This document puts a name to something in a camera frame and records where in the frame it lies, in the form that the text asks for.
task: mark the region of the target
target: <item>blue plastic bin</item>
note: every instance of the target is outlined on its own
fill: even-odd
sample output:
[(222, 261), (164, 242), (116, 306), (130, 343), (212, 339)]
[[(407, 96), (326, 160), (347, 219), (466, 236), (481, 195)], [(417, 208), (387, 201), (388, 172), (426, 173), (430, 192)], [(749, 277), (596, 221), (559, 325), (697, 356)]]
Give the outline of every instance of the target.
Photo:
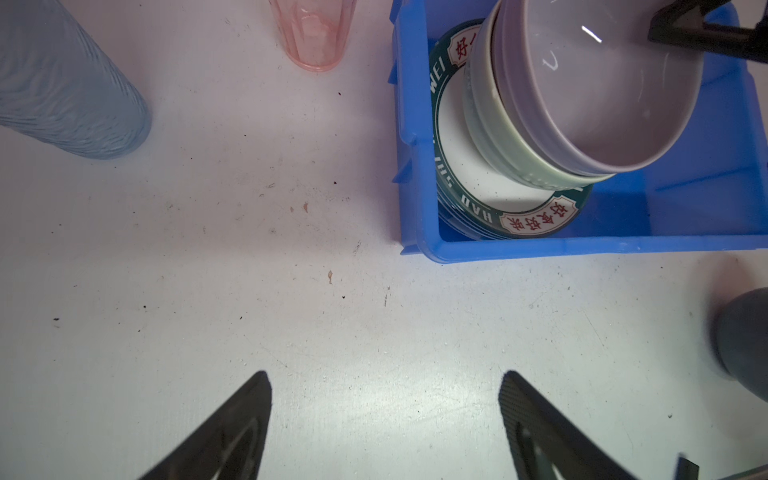
[[(746, 62), (706, 55), (687, 129), (655, 164), (595, 186), (581, 215), (549, 238), (470, 240), (438, 219), (429, 45), (495, 0), (395, 0), (392, 48), (403, 254), (435, 262), (588, 253), (768, 247), (768, 146)], [(710, 22), (738, 25), (726, 5)]]

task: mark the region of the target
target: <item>blue textured bottle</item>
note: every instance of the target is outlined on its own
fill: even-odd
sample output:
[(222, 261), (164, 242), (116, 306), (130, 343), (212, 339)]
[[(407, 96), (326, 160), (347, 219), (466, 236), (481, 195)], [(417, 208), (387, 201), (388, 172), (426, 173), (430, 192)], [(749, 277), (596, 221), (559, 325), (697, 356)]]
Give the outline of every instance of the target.
[(58, 0), (0, 0), (0, 125), (109, 159), (144, 142), (151, 116)]

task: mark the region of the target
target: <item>pink plastic cup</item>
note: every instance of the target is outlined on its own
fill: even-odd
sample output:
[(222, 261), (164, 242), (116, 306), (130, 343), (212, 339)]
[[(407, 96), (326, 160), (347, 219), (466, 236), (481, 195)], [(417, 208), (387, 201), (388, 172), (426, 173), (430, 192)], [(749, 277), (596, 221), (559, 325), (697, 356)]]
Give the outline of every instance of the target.
[(309, 71), (328, 71), (344, 55), (357, 0), (270, 0), (286, 53)]

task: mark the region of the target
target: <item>bowl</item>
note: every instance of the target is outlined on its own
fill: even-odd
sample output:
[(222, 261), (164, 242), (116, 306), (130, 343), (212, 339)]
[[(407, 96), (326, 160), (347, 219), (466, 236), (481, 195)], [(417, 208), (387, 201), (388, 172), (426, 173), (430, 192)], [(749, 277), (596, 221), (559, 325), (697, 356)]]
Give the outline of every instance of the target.
[(511, 122), (496, 88), (491, 38), (501, 0), (483, 22), (465, 66), (463, 94), (467, 128), (484, 159), (500, 174), (542, 190), (567, 190), (606, 180), (611, 175), (572, 174), (545, 160)]
[[(502, 0), (493, 68), (541, 157), (580, 175), (645, 167), (693, 113), (703, 54), (647, 40), (669, 0)], [(684, 21), (701, 25), (694, 9)]]

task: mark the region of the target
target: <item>white table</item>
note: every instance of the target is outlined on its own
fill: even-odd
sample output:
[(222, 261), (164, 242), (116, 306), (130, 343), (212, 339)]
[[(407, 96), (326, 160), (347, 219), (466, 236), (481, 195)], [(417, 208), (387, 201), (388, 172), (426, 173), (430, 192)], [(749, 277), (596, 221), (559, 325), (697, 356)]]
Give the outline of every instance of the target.
[(325, 74), (266, 0), (64, 3), (154, 126), (108, 162), (0, 131), (0, 478), (136, 478), (259, 369), (260, 480), (515, 478), (509, 369), (638, 478), (768, 463), (768, 404), (704, 347), (723, 254), (399, 256), (389, 0)]

